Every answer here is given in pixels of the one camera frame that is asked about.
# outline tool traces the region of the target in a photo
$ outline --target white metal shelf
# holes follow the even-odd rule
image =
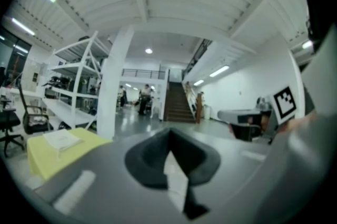
[[[60,65],[60,66],[54,66],[54,67],[50,67],[48,70],[55,71],[57,73],[61,73],[62,75],[76,76],[78,68],[81,65],[83,65],[83,70],[82,70],[81,76],[84,76],[84,77],[98,76],[94,69],[92,69],[89,66],[84,65],[81,62],[65,64],[65,65]]]
[[[42,99],[42,101],[47,105],[48,109],[69,126],[88,124],[94,119],[92,115],[75,109],[75,122],[73,122],[72,107],[70,105],[61,100]]]
[[[80,94],[80,93],[74,94],[74,92],[72,91],[64,90],[64,89],[57,88],[57,87],[52,87],[51,90],[56,93],[60,93],[62,95],[67,95],[67,96],[76,96],[78,98],[87,98],[87,99],[98,99],[97,95]]]
[[[68,62],[73,62],[74,60],[78,60],[83,56],[86,56],[85,53],[87,45],[91,42],[90,51],[92,55],[96,59],[106,58],[109,55],[109,49],[98,39],[97,33],[98,32],[96,31],[92,37],[87,38],[86,40],[82,40],[59,49],[55,51],[54,54]]]
[[[43,100],[47,107],[71,128],[75,128],[79,124],[87,124],[88,128],[96,118],[95,116],[76,109],[76,99],[98,99],[98,96],[96,95],[78,93],[81,77],[94,76],[99,80],[102,79],[102,68],[97,59],[108,57],[109,50],[97,38],[97,34],[98,31],[96,31],[90,38],[70,44],[55,51],[53,55],[57,55],[69,63],[48,68],[49,71],[75,77],[73,92],[56,87],[51,88],[52,91],[58,93],[58,98],[61,98],[61,95],[70,96],[72,98],[72,105],[68,105],[60,100]]]

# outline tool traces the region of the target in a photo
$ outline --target black chair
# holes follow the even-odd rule
[[[0,138],[0,142],[5,142],[4,153],[5,157],[7,158],[7,146],[10,142],[19,145],[22,150],[24,151],[24,147],[22,144],[17,142],[15,138],[20,138],[23,141],[23,137],[21,135],[9,135],[8,131],[13,131],[14,126],[20,125],[20,119],[15,114],[15,109],[6,109],[6,104],[10,102],[10,100],[0,100],[3,104],[3,110],[0,112],[0,130],[5,132],[5,136]]]
[[[19,92],[20,92],[20,97],[22,100],[22,104],[25,108],[25,114],[23,115],[23,128],[25,130],[25,132],[30,135],[33,133],[37,133],[37,132],[46,132],[46,131],[51,131],[54,130],[53,126],[50,125],[49,123],[49,117],[46,114],[42,113],[42,108],[38,107],[38,106],[29,106],[26,104],[25,98],[23,96],[23,92],[22,92],[22,87],[21,84],[18,84],[18,88],[19,88]],[[29,113],[28,112],[28,108],[33,108],[33,109],[39,109],[41,113]],[[29,121],[31,117],[36,117],[36,116],[42,116],[44,118],[46,118],[46,123],[44,124],[35,124],[35,125],[29,125]]]

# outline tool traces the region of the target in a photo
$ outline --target table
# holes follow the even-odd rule
[[[28,163],[32,174],[48,180],[91,150],[112,142],[112,140],[102,138],[84,128],[72,129],[69,132],[84,142],[61,151],[59,159],[57,158],[57,150],[42,135],[27,140]]]
[[[89,187],[81,188],[82,184],[79,185],[78,189],[86,189],[85,194],[78,201],[72,201],[72,206],[73,203],[75,205],[67,215],[70,219],[95,224],[191,223],[184,214],[177,210],[167,191],[141,185],[126,167],[125,159],[129,150],[146,139],[154,137],[160,131],[162,130],[132,135],[92,150],[51,178],[36,190],[36,194],[53,206],[54,202],[69,189],[69,186],[76,182],[82,171],[92,171],[96,175],[96,179]],[[237,194],[242,194],[238,190],[244,187],[262,166],[270,147],[240,140],[217,138],[192,130],[187,130],[185,135],[211,146],[220,154],[220,166],[213,178],[205,184],[192,187],[193,197],[195,197],[197,204],[210,208],[210,213],[203,215],[195,222],[199,224],[218,223],[220,217],[218,221],[211,219],[214,211],[220,209],[223,212],[227,208],[224,206],[226,201]],[[165,149],[165,143],[161,143],[159,152],[164,152]],[[243,200],[240,199],[234,208],[241,208],[240,204],[250,193],[251,191],[244,191]],[[130,208],[136,208],[136,210],[131,212]],[[237,211],[244,216],[242,210],[231,208],[228,212],[223,213],[222,217]],[[227,219],[227,222],[233,223],[235,221]]]

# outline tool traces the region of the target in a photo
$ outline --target yellow cloth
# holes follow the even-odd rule
[[[28,163],[32,174],[48,180],[94,148],[112,142],[83,128],[72,129],[69,132],[83,142],[61,151],[59,158],[57,158],[57,150],[43,136],[27,140]]]

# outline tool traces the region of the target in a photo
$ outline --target window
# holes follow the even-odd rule
[[[0,27],[0,66],[6,68],[6,82],[10,85],[22,72],[31,45]]]

